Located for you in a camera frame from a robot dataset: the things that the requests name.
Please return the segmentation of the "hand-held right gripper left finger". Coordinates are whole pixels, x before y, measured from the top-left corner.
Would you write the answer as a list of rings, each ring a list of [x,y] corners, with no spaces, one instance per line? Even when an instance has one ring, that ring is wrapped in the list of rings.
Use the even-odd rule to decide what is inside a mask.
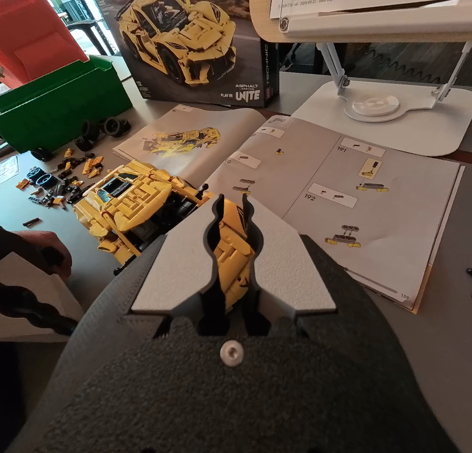
[[[226,334],[226,298],[214,254],[223,214],[224,196],[219,194],[166,234],[133,313],[187,317],[200,335]]]

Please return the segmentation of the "brick set box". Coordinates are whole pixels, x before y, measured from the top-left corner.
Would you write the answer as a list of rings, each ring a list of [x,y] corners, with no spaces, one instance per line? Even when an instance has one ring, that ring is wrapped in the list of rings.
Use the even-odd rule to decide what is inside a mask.
[[[263,108],[279,95],[279,46],[249,0],[99,1],[144,99]]]

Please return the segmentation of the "instruction booklet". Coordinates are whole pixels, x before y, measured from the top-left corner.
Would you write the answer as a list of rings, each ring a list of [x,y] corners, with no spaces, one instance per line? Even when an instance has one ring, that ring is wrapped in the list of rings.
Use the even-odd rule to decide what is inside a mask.
[[[414,313],[465,170],[290,116],[182,104],[113,152],[207,183],[238,205],[254,197],[362,285]]]

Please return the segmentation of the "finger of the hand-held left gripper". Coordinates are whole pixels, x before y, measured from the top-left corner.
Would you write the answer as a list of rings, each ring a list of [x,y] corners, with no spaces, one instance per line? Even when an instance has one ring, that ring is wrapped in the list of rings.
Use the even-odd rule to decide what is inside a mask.
[[[1,342],[66,342],[68,338],[50,328],[35,327],[24,318],[0,315]]]
[[[15,253],[1,260],[0,314],[70,336],[84,311],[64,281]]]

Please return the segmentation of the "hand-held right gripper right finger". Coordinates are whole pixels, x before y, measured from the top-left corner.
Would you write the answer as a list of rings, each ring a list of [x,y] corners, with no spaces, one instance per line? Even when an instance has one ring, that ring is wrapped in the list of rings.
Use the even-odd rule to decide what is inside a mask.
[[[250,336],[266,336],[279,319],[337,310],[297,230],[250,195],[243,196],[248,243],[255,254],[249,265],[249,287],[242,305]]]

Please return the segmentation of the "grey desk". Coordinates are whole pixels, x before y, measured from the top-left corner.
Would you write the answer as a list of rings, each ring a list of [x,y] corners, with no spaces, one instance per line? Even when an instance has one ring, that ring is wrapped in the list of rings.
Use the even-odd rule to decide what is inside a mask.
[[[133,129],[143,128],[174,107],[171,102],[144,100],[122,57],[98,56],[113,62],[133,108],[122,114]],[[322,75],[280,73],[280,97],[266,109],[265,117],[293,114],[324,83]],[[68,287],[86,311],[113,278],[115,260],[97,251],[73,211],[43,208],[29,202],[27,190],[16,182],[31,167],[44,166],[30,153],[18,157],[19,175],[1,184],[1,226],[9,231],[27,230],[22,224],[41,221],[32,230],[56,233],[72,255]],[[463,452],[471,452],[471,168],[466,167],[457,191],[440,248],[417,314],[385,297],[367,291],[396,332],[416,373],[420,387],[439,421]],[[16,345],[22,375],[27,417],[35,409],[63,350],[63,343],[20,342]]]

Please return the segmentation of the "red plastic carry case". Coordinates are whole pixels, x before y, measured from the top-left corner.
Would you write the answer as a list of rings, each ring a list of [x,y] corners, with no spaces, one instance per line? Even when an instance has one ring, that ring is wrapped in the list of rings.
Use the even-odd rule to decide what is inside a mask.
[[[88,60],[48,0],[0,0],[1,83],[9,89]]]

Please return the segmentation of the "green plastic bin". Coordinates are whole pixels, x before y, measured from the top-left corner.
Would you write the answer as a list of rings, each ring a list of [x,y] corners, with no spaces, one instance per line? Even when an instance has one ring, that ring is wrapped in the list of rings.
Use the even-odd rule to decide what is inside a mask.
[[[1,94],[1,139],[19,153],[54,151],[76,138],[86,120],[132,106],[113,63],[91,55]]]

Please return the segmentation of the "yellow brick car model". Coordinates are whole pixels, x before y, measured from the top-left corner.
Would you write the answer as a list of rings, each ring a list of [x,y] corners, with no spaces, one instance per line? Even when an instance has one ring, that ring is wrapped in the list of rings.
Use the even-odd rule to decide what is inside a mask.
[[[77,219],[96,238],[97,249],[113,255],[120,264],[113,272],[117,276],[157,237],[214,195],[208,184],[195,189],[164,169],[133,160],[109,170],[70,203]],[[243,209],[228,199],[219,229],[221,237],[214,254],[228,313],[248,290],[254,250],[247,243]]]

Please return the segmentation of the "pile of yellow black pieces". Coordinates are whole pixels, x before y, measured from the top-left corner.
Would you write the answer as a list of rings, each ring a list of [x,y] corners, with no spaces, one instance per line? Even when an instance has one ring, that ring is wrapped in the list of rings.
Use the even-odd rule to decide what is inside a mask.
[[[27,171],[14,179],[15,189],[23,193],[29,202],[48,209],[69,210],[77,203],[93,183],[104,172],[103,156],[92,150],[82,152],[76,146],[66,146],[59,149],[54,158],[48,162],[38,161]],[[59,179],[59,183],[49,190],[44,190],[37,184],[26,179],[26,174],[33,167],[40,167]]]

